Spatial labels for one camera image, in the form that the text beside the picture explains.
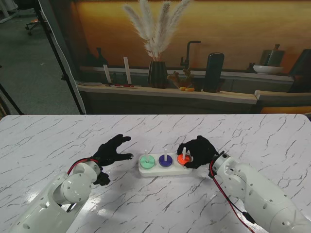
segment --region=white stick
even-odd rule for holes
[[[108,83],[112,83],[112,82],[111,82],[110,75],[109,75],[108,66],[107,66],[107,65],[104,65],[104,69],[105,69],[105,74],[106,74],[106,78],[107,78],[107,80],[108,80]]]
[[[164,161],[167,161],[167,149],[164,150]]]
[[[145,158],[146,158],[146,163],[148,163],[149,162],[149,155],[147,153],[147,150],[145,150]]]
[[[124,65],[125,65],[127,83],[128,83],[128,84],[132,84],[131,73],[130,73],[130,67],[128,66],[127,57],[123,57],[123,59],[124,59]]]
[[[186,148],[184,147],[183,148],[183,160],[185,160],[185,158],[186,158]]]

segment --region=faucet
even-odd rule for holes
[[[187,44],[187,56],[186,56],[186,59],[185,59],[185,62],[184,62],[184,57],[181,57],[181,63],[180,65],[182,67],[185,67],[185,69],[188,69],[189,68],[189,51],[190,51],[190,44],[191,43],[200,43],[201,41],[200,40],[191,40],[188,42]]]

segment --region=black glove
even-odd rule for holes
[[[218,155],[214,146],[202,136],[197,136],[194,140],[180,144],[177,154],[182,154],[184,147],[186,147],[186,151],[190,151],[193,157],[192,162],[185,163],[186,168],[197,169],[201,165],[209,164],[213,156]]]
[[[122,161],[126,159],[132,159],[132,154],[118,154],[117,147],[123,142],[128,142],[131,137],[123,137],[123,134],[111,138],[105,144],[101,144],[98,151],[92,156],[92,158],[98,161],[98,166],[108,166],[115,161]]]

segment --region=white plastic base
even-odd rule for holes
[[[172,175],[184,175],[184,174],[190,174],[192,172],[192,168],[186,168],[185,166],[182,166],[178,163],[177,157],[178,155],[175,153],[168,153],[169,156],[172,157],[173,163],[169,167],[163,167],[159,163],[159,157],[163,155],[162,154],[150,154],[150,156],[154,157],[155,159],[155,165],[151,169],[144,169],[140,165],[140,159],[144,156],[140,156],[138,160],[138,169],[139,173],[143,177],[150,177],[150,176],[172,176]]]

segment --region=black pole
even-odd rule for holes
[[[6,92],[6,90],[4,89],[4,87],[0,84],[0,90],[2,91],[2,93],[4,94],[4,96],[9,100],[9,102],[12,104],[12,106],[16,109],[16,111],[18,112],[18,114],[20,115],[25,115],[23,114],[23,112],[19,109],[19,107],[16,105],[16,103],[12,100],[12,98],[10,97],[10,95]]]
[[[59,64],[59,66],[60,66],[60,69],[61,69],[62,72],[63,72],[62,80],[65,80],[65,81],[67,82],[67,85],[68,85],[69,90],[70,90],[70,92],[71,92],[71,95],[72,95],[72,97],[73,97],[73,99],[74,99],[74,102],[75,102],[76,105],[77,105],[77,108],[78,108],[78,110],[79,110],[79,113],[82,114],[82,115],[84,115],[85,113],[82,111],[82,108],[81,108],[81,106],[80,106],[80,104],[79,104],[78,98],[77,98],[76,94],[74,93],[73,87],[72,87],[72,85],[71,85],[69,76],[68,76],[68,74],[66,73],[66,70],[65,70],[65,68],[64,68],[64,66],[63,66],[62,61],[60,60],[60,57],[59,57],[58,52],[57,52],[57,50],[56,50],[56,47],[55,47],[55,45],[54,45],[54,43],[53,43],[52,37],[51,37],[51,35],[50,35],[50,33],[49,33],[48,27],[47,27],[47,25],[45,24],[44,19],[43,19],[42,15],[41,15],[39,4],[36,4],[36,5],[35,5],[34,10],[35,10],[35,13],[36,13],[36,15],[37,15],[37,17],[38,17],[39,22],[41,23],[41,25],[42,25],[42,27],[43,27],[43,30],[44,30],[44,32],[45,32],[45,35],[46,35],[47,38],[48,38],[48,41],[49,41],[49,43],[50,43],[50,46],[52,47],[52,50],[53,50],[53,52],[54,52],[54,55],[55,55],[55,57],[56,57],[56,59],[57,59],[57,62],[58,62],[58,64]]]

